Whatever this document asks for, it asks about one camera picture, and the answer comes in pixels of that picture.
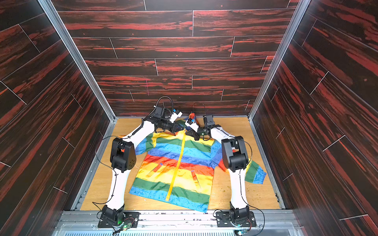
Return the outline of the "rainbow striped zip jacket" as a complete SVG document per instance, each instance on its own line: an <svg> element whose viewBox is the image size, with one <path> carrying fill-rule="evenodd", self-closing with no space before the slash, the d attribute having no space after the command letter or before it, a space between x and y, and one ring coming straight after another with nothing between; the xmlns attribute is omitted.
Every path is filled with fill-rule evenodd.
<svg viewBox="0 0 378 236"><path fill-rule="evenodd" d="M148 135L135 149L146 154L130 194L206 212L216 167L226 171L220 142L196 141L185 130Z"/></svg>

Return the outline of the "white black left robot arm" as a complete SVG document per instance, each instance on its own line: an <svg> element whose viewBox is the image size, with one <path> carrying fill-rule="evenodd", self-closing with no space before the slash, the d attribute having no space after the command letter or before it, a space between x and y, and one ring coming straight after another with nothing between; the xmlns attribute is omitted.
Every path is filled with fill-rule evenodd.
<svg viewBox="0 0 378 236"><path fill-rule="evenodd" d="M124 194L129 174L136 164L135 148L157 129L176 133L184 128L177 122L169 120L143 120L141 125L129 135L122 138L116 137L113 140L110 155L113 176L108 200L101 209L99 224L104 223L108 224L109 227L119 228L124 223Z"/></svg>

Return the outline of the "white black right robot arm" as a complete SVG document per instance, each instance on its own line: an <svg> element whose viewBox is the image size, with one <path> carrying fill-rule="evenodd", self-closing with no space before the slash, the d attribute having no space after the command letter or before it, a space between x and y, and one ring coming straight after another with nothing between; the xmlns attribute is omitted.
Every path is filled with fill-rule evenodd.
<svg viewBox="0 0 378 236"><path fill-rule="evenodd" d="M207 131L203 127L192 128L187 134L197 141L200 136L208 135L221 143L222 161L229 171L231 181L230 221L234 226L241 226L250 220L245 187L249 157L243 137L233 136L220 126Z"/></svg>

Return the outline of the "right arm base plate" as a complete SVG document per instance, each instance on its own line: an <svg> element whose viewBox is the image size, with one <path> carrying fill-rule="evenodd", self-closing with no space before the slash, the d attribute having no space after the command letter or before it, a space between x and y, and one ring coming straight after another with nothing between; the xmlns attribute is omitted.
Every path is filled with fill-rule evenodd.
<svg viewBox="0 0 378 236"><path fill-rule="evenodd" d="M216 219L218 227L249 227L254 228L257 226L255 215L252 211L249 212L249 216L245 211L242 213L237 211L223 211L216 209L213 212L213 217Z"/></svg>

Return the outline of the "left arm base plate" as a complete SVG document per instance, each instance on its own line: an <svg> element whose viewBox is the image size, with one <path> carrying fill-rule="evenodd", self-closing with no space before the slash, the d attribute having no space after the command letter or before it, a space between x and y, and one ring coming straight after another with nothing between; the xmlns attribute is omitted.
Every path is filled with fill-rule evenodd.
<svg viewBox="0 0 378 236"><path fill-rule="evenodd" d="M136 228L140 217L139 212L123 211L119 212L107 212L102 213L98 228L102 229L116 229L127 230L130 228Z"/></svg>

